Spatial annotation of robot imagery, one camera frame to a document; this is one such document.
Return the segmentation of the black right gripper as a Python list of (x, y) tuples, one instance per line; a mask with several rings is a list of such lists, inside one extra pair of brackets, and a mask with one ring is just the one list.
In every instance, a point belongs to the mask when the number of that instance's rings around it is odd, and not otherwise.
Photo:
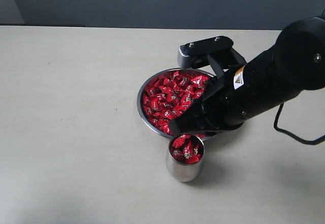
[(233, 48), (207, 61), (215, 73), (203, 94), (180, 116), (169, 121), (171, 133), (214, 137), (239, 128), (248, 119), (248, 87), (244, 80), (245, 59)]

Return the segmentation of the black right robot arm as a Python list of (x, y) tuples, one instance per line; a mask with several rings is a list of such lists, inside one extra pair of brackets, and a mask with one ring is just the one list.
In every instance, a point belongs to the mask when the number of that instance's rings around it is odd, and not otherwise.
[(198, 99), (169, 122), (174, 135), (211, 135), (238, 129), (245, 121), (295, 98), (303, 90), (324, 88), (324, 18), (288, 25), (274, 45), (246, 62), (226, 36), (180, 46), (182, 69), (210, 66)]

